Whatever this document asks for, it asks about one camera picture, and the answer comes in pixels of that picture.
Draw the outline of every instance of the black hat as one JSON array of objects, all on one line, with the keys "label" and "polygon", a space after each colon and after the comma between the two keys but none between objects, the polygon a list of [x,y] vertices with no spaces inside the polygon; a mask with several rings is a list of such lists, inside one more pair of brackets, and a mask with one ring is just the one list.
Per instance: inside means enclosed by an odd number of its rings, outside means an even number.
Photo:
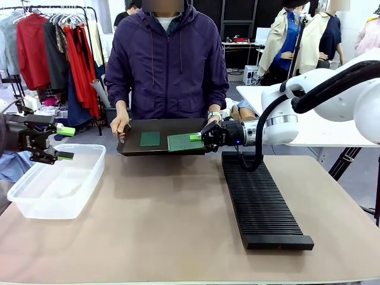
[{"label": "black hat", "polygon": [[380,5],[379,5],[379,8],[374,12],[374,14],[380,15]]},{"label": "black hat", "polygon": [[307,4],[310,0],[283,0],[283,6],[286,8],[296,8]]}]

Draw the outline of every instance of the blue shirt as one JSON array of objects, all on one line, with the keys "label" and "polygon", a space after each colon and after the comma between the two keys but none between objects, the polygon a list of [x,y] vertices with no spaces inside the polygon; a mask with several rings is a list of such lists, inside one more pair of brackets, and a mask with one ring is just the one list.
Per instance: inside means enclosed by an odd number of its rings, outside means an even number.
[{"label": "blue shirt", "polygon": [[286,40],[280,52],[275,56],[272,62],[273,67],[280,67],[285,70],[290,69],[292,63],[289,59],[282,59],[281,55],[284,52],[295,52],[297,38],[299,35],[298,25],[295,23],[295,15],[291,11],[287,11],[287,34]]},{"label": "blue shirt", "polygon": [[319,52],[323,52],[328,56],[328,60],[332,61],[335,57],[338,45],[342,42],[342,34],[340,30],[340,20],[337,16],[330,16],[326,30],[319,43]]}]

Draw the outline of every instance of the black slotted rack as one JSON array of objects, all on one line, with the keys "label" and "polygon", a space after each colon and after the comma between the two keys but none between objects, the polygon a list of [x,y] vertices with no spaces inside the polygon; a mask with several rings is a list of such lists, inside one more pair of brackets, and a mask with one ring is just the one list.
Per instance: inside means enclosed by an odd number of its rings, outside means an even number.
[{"label": "black slotted rack", "polygon": [[[254,159],[254,153],[244,156],[248,162]],[[222,165],[246,249],[313,249],[313,240],[302,233],[264,163],[246,172],[236,152],[223,152]]]}]

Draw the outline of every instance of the mannequin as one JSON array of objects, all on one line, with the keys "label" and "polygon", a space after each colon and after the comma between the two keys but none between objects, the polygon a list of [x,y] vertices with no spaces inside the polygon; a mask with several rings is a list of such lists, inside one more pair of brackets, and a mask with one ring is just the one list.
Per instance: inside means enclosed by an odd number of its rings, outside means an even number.
[{"label": "mannequin", "polygon": [[371,49],[380,48],[380,6],[375,14],[378,16],[368,20],[357,38],[355,56],[362,55]]},{"label": "mannequin", "polygon": [[303,32],[296,68],[301,74],[315,68],[329,68],[335,52],[341,64],[346,63],[337,11],[349,11],[350,0],[333,0],[325,12],[314,16]]},{"label": "mannequin", "polygon": [[271,26],[267,45],[259,63],[262,85],[287,80],[299,35],[299,17],[309,0],[283,0],[283,9]]}]

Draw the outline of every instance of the white t-shirt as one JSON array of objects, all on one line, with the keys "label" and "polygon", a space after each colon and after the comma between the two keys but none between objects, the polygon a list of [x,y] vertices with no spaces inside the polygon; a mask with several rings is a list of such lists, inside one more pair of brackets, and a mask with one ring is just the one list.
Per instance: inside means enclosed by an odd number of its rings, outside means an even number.
[{"label": "white t-shirt", "polygon": [[178,18],[179,15],[169,18],[159,18],[157,17],[157,20],[160,22],[161,26],[164,28],[165,31],[167,31],[167,28],[169,28],[170,23],[175,19]]}]

